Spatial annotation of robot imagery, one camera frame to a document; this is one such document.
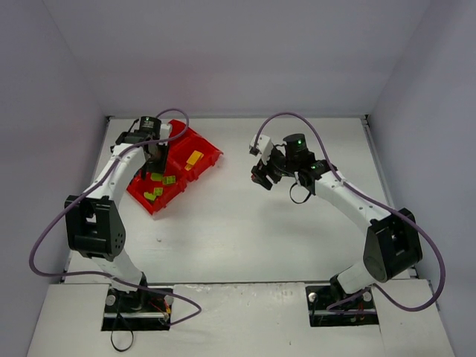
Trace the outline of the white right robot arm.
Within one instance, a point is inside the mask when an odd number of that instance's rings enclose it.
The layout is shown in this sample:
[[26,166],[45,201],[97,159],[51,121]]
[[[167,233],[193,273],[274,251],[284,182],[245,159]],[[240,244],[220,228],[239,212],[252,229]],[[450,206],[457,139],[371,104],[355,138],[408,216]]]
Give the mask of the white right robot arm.
[[307,148],[303,134],[283,139],[283,150],[266,135],[255,135],[250,153],[259,158],[251,179],[267,190],[289,177],[344,214],[365,237],[362,258],[330,280],[338,299],[346,298],[374,283],[385,283],[422,259],[414,215],[406,208],[389,213],[345,187],[334,165],[318,160]]

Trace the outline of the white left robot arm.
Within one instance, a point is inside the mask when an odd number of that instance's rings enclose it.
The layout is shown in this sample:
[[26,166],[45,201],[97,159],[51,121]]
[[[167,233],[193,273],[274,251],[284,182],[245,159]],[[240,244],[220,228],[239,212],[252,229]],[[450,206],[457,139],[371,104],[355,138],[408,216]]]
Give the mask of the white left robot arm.
[[118,206],[135,175],[165,171],[169,146],[167,143],[138,146],[145,141],[168,139],[172,125],[160,119],[143,116],[135,131],[120,134],[111,148],[111,156],[93,184],[101,183],[79,203],[69,196],[65,206],[72,209],[65,215],[68,245],[72,251],[93,261],[112,288],[130,293],[147,286],[147,279],[131,261],[125,249],[126,229]]

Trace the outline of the cyan green red brick stack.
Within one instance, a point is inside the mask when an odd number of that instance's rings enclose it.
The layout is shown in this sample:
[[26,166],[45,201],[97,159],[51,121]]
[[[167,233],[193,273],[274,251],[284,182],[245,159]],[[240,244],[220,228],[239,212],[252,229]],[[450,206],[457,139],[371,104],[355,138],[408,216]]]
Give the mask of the cyan green red brick stack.
[[160,173],[152,173],[152,174],[150,175],[150,179],[151,179],[152,181],[162,181],[163,175],[160,174]]

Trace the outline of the green curved lego piece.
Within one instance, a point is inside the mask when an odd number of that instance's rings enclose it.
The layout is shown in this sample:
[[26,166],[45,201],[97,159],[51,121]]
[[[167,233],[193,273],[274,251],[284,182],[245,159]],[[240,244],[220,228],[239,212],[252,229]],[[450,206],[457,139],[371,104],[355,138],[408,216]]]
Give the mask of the green curved lego piece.
[[156,195],[154,193],[144,192],[144,198],[148,201],[154,202],[156,199]]

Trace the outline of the pale yellow lego brick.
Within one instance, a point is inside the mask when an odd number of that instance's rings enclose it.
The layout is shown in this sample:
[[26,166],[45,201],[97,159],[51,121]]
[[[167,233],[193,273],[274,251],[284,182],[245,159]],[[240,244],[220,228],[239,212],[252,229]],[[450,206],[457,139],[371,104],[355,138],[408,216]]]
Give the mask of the pale yellow lego brick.
[[194,166],[203,158],[204,154],[200,151],[194,150],[190,157],[187,159],[187,165]]

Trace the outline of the lime green lego brick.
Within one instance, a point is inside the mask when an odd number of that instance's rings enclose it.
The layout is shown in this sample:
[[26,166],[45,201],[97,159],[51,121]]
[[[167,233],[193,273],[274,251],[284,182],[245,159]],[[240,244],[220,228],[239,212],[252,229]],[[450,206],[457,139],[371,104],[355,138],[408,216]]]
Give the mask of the lime green lego brick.
[[176,176],[164,176],[162,178],[162,184],[163,185],[173,185],[176,183]]

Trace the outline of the small lime square brick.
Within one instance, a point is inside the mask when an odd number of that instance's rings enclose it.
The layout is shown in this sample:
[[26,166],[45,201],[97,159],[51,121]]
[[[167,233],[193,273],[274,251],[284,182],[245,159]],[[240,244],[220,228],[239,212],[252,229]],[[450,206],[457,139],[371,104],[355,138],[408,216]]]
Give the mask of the small lime square brick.
[[155,187],[153,194],[155,196],[161,196],[163,194],[163,188],[162,187]]

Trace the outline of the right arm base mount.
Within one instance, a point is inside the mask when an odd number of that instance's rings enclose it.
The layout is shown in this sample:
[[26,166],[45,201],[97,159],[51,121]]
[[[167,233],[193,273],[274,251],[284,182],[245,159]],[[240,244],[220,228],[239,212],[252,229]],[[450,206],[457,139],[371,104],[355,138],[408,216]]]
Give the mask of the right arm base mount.
[[360,327],[379,324],[373,295],[369,289],[340,303],[328,285],[307,286],[306,303],[311,327]]

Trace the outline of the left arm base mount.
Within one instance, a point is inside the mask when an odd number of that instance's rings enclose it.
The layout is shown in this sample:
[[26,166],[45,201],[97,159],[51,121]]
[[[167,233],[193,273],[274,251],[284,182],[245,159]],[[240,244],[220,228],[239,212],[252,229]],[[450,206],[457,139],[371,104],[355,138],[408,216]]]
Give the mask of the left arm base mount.
[[151,332],[170,329],[174,298],[171,288],[162,288],[164,294],[138,290],[122,292],[108,288],[102,331]]

